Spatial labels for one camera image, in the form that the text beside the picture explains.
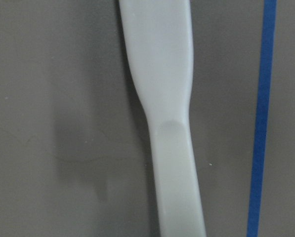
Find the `beige brush with black bristles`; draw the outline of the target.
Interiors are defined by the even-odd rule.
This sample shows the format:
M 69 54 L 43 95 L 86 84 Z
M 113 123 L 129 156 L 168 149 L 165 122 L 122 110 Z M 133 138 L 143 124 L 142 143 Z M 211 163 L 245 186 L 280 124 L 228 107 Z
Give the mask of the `beige brush with black bristles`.
M 163 237 L 204 237 L 189 108 L 194 48 L 187 0 L 119 2 L 128 64 L 147 118 Z

